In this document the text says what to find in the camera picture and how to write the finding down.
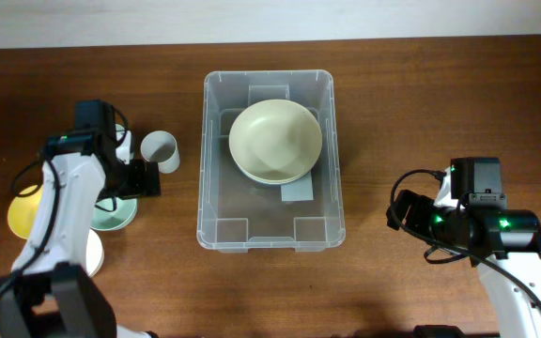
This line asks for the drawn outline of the beige bowl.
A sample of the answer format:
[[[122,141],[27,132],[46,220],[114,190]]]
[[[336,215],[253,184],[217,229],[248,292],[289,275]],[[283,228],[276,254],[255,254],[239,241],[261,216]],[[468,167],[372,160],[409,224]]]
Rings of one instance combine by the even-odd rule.
[[[313,164],[309,165],[308,163],[300,162],[279,167],[269,166],[263,162],[256,162],[249,165],[238,162],[235,162],[235,164],[248,178],[256,182],[271,185],[290,183],[303,177],[314,168]]]
[[[234,162],[279,167],[296,162],[315,165],[322,131],[315,116],[291,100],[262,100],[241,112],[229,132]]]

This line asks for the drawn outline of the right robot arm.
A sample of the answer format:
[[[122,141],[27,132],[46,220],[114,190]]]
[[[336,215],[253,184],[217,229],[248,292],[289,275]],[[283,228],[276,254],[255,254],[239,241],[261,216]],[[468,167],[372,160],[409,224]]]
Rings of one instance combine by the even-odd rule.
[[[429,264],[467,259],[497,313],[499,336],[541,337],[541,222],[511,209],[497,158],[454,158],[431,170],[440,191],[429,198],[394,185],[387,224],[427,244]],[[442,251],[436,260],[432,254]]]

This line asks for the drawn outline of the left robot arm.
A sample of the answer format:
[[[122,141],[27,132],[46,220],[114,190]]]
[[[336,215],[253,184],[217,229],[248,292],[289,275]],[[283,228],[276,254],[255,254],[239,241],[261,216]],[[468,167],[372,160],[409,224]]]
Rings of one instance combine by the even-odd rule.
[[[104,100],[74,108],[71,131],[47,139],[37,163],[42,196],[30,236],[11,273],[0,277],[2,337],[135,337],[86,273],[86,247],[102,199],[158,196],[154,162],[121,160],[123,114]]]

